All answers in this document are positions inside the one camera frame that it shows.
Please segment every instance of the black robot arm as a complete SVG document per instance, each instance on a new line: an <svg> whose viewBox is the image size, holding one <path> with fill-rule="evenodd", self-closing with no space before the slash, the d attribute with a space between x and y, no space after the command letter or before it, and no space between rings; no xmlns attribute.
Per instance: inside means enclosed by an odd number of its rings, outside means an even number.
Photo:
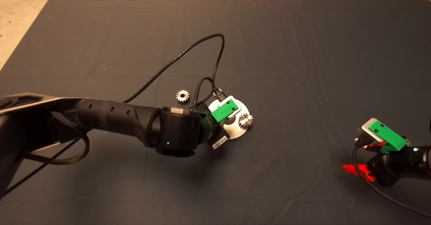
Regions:
<svg viewBox="0 0 431 225"><path fill-rule="evenodd" d="M209 111L33 93L1 97L1 193L5 192L28 153L80 137L64 122L59 122L53 113L60 113L80 133L99 129L135 136L146 147L176 157L192 156L199 144L217 137L222 130Z"/></svg>
<svg viewBox="0 0 431 225"><path fill-rule="evenodd" d="M144 107L97 99L82 99L65 115L85 129L136 136L163 155L188 157L210 139L220 125L208 111Z"/></svg>

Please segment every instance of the barcode label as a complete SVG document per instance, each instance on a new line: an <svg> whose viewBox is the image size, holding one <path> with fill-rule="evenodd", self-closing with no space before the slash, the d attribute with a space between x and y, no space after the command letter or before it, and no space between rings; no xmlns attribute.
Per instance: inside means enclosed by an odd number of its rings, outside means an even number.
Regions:
<svg viewBox="0 0 431 225"><path fill-rule="evenodd" d="M218 140L215 144L212 145L212 148L213 149L218 148L220 145L222 145L227 140L228 140L228 138L226 136L223 136L222 138L220 138L220 140Z"/></svg>

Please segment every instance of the gray fabric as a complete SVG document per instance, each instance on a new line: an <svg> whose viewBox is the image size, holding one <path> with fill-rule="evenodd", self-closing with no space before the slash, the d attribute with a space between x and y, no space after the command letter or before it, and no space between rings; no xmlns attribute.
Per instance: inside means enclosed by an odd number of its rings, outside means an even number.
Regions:
<svg viewBox="0 0 431 225"><path fill-rule="evenodd" d="M49 166L1 201L1 223L429 224L341 165L371 117L430 144L430 26L428 0L49 0L1 70L0 96L122 101L220 32L216 84L255 125L188 159L92 131L86 159ZM219 45L194 49L133 103L177 106L178 90L212 73ZM371 156L360 152L362 163ZM16 179L37 165L25 162ZM431 213L430 187L405 179L381 189Z"/></svg>

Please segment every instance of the black cable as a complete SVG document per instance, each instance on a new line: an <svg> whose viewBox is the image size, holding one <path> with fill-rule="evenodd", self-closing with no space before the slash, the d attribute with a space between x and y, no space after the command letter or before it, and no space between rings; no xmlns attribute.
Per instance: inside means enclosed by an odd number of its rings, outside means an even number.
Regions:
<svg viewBox="0 0 431 225"><path fill-rule="evenodd" d="M205 99L203 99L203 100L201 100L200 102L198 102L197 100L198 100L198 98L199 98L199 92L200 92L200 87L202 86L202 83L203 83L203 81L205 81L205 80L208 80L210 83L211 83L211 86L212 86L212 88L211 88L211 93L209 93L209 95L207 96L207 97L205 97ZM212 78L210 78L210 77L205 77L205 78L202 78L201 80L199 80L199 82L197 83L197 85L196 85L196 89L195 89L195 91L194 91L194 96L193 96L193 105L191 106L191 109L192 110L196 110L196 107L198 106L198 105L200 105L200 104L202 104L203 102L205 102L205 101L207 101L209 98L211 98L211 96L212 96L212 93L214 92L214 90L215 90L215 87L216 85L214 84L214 80L212 79Z"/></svg>
<svg viewBox="0 0 431 225"><path fill-rule="evenodd" d="M419 210L417 210L417 209L415 209L415 208L413 208L413 207L410 207L410 206L408 206L408 205L405 205L404 203L402 203L402 202L399 202L399 201L397 201L397 200L395 200L395 199L393 199L393 198L391 198L390 196L388 196L387 194L385 194L385 193L383 193L383 192L381 192L378 188L376 188L374 185L372 185L371 184L371 182L369 182L366 178L365 178L365 176L361 173L361 171L359 170L359 167L358 167L358 162L357 162L357 152L358 152L358 149L360 148L360 144L355 144L355 147L353 148L353 152L352 152L352 161L353 161L353 165L354 165L354 167L355 167L355 170L356 170L356 172L359 174L359 176L362 178L362 180L369 186L369 187L371 187L374 191L376 191L379 195L381 195L381 196L383 196L384 198L386 198L386 199L388 199L388 200L390 200L391 202L393 202L393 203L395 203L396 205L399 205L399 206L402 206L402 207L404 207L404 208L406 208L407 210L410 210L410 211L413 211L413 212L415 212L415 213L417 213L417 214L420 214L420 215L422 215L422 216L425 216L425 217L427 217L427 218L431 218L431 214L429 214L429 213L426 213L426 212L423 212L423 211L419 211Z"/></svg>
<svg viewBox="0 0 431 225"><path fill-rule="evenodd" d="M69 145L64 147L62 150L60 150L58 153L56 153L54 156L52 156L51 159L55 159L58 156L62 155L66 150L68 150L70 147L72 147L75 143L77 143L80 140L80 138L75 139ZM33 170L30 174L26 175L24 178L20 179L20 181L16 182L14 185L9 187L9 189L6 190L6 192L3 194L3 196L6 196L7 194L11 193L13 190L15 190L17 187L22 185L24 182L26 182L28 179L33 177L35 174L37 174L39 171L41 171L43 168L45 168L49 163L44 163L43 165L39 166L37 169Z"/></svg>
<svg viewBox="0 0 431 225"><path fill-rule="evenodd" d="M154 82L158 76L160 76L165 70L168 69L168 67L170 67L172 64L174 64L176 61L178 61L181 57L183 57L189 50L192 50L193 47L197 46L198 44L201 44L204 41L207 41L209 39L215 38L215 37L220 37L222 38L222 45L220 47L220 53L219 56L217 58L217 61L215 62L215 67L214 67L214 71L212 72L212 79L214 80L216 77L216 72L217 72L217 67L219 66L219 62L220 59L222 58L223 55L223 50L225 49L225 36L223 36L220 33L217 34L213 34L213 35L209 35L206 36L200 40L198 40L197 42L191 44L189 47L187 47L182 53L180 53L180 55L176 56L174 59L172 59L170 62L168 62L164 67L162 67L154 76L152 76L150 78L150 80L148 80L148 82L146 84L144 84L144 86L142 86L136 93L134 93L131 97L129 97L128 99L126 99L125 101L123 101L123 103L128 103L131 102L134 98L136 98L138 95L140 95L146 88L148 88L148 86Z"/></svg>
<svg viewBox="0 0 431 225"><path fill-rule="evenodd" d="M23 154L22 158L30 159L33 161L38 161L46 164L54 164L54 165L68 165L68 164L73 164L81 161L83 158L85 158L85 156L87 156L87 154L90 151L90 140L88 139L87 134L81 131L78 128L78 126L75 124L75 122L72 122L71 120L69 120L62 113L53 111L51 112L51 114L55 119L59 120L63 125L65 125L69 129L77 133L80 139L83 139L85 143L84 150L82 151L82 153L68 159L55 159L55 158L53 159L53 158L47 158L45 156L32 154L32 153L25 153Z"/></svg>

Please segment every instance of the silver gear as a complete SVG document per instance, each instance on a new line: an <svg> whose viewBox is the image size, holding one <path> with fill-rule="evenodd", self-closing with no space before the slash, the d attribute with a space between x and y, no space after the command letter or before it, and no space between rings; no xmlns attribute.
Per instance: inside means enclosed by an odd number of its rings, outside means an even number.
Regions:
<svg viewBox="0 0 431 225"><path fill-rule="evenodd" d="M183 105L190 100L190 94L187 90L180 90L177 92L175 98L177 99L178 103Z"/></svg>
<svg viewBox="0 0 431 225"><path fill-rule="evenodd" d="M250 114L242 114L238 119L238 124L242 129L247 130L253 124L253 116Z"/></svg>

